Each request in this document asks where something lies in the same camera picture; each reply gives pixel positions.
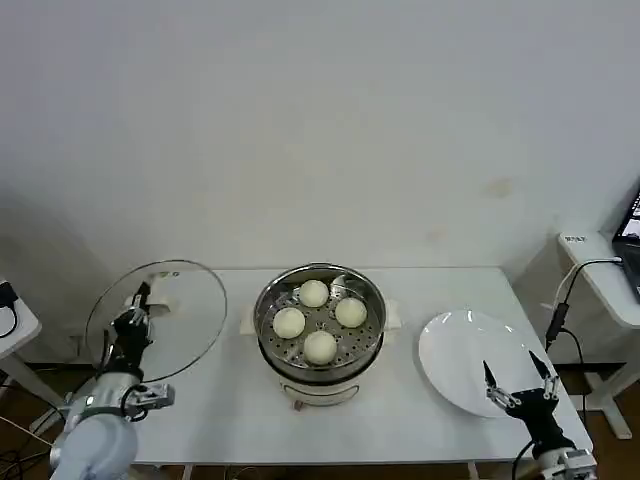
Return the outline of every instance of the white plate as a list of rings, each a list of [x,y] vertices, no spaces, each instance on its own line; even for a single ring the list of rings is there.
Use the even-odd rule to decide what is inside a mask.
[[[498,386],[508,392],[542,386],[521,335],[484,313],[458,310],[438,315],[423,328],[418,353],[436,389],[481,417],[506,416],[486,396],[483,360]]]

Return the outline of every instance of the laptop screen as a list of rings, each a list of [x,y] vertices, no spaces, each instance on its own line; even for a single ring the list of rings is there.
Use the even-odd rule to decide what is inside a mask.
[[[625,214],[613,240],[640,243],[640,192]]]

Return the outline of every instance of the wooden floor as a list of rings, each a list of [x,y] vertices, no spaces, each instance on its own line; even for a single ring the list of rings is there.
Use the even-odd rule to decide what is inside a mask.
[[[61,394],[72,390],[87,375],[79,371],[42,371],[39,375],[58,390]],[[586,388],[579,373],[563,373],[563,381],[570,393],[582,393]],[[634,384],[618,398],[632,431],[637,433],[633,440],[617,440],[611,433],[604,417],[599,413],[588,414],[588,427],[595,444],[595,456],[598,460],[598,478],[604,480],[631,480],[640,478],[640,385]],[[46,406],[20,392],[10,390],[0,400],[0,415],[14,422],[28,427],[38,418]],[[46,432],[43,437],[53,441],[61,429],[61,422]],[[48,447],[37,440],[31,440],[26,446],[28,436],[0,421],[0,451],[20,450],[21,458],[35,455],[48,450]],[[514,446],[514,456],[520,446]],[[4,453],[0,459],[0,479],[38,480],[49,478],[48,460],[36,463],[30,467],[30,462],[23,463],[26,470],[22,477],[13,468],[3,473],[9,467],[13,453]],[[478,466],[480,478],[492,478],[504,466],[496,464],[482,464]],[[171,479],[180,479],[182,467],[169,467],[166,473]],[[467,466],[458,464],[444,465],[377,465],[377,466],[332,466],[332,467],[253,467],[243,470],[242,466],[229,468],[227,478],[240,480],[384,480],[384,479],[434,479],[434,480],[462,480],[469,478]],[[194,480],[223,479],[224,468],[220,466],[197,466],[194,468]]]

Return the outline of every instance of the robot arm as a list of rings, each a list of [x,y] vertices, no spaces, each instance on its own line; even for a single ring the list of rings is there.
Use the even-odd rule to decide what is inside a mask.
[[[138,450],[132,423],[146,418],[149,410],[173,405],[171,385],[141,383],[142,354],[151,344],[149,291],[149,285],[143,283],[131,307],[111,323],[117,337],[96,386],[72,404],[64,430],[51,449],[52,479],[119,478]]]
[[[484,362],[487,397],[507,415],[524,422],[533,440],[533,458],[545,480],[595,480],[595,458],[587,450],[576,449],[553,417],[560,378],[552,376],[533,352],[529,351],[529,355],[542,377],[543,387],[508,393],[498,387],[489,365]]]

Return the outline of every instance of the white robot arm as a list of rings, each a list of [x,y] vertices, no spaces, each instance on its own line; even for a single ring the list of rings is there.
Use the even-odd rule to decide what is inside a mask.
[[[51,448],[52,479],[120,478],[138,450],[132,423],[146,418],[149,410],[173,405],[171,385],[141,383],[140,361],[151,343],[149,290],[143,283],[133,305],[111,323],[117,337],[96,386],[72,404],[64,430]]]

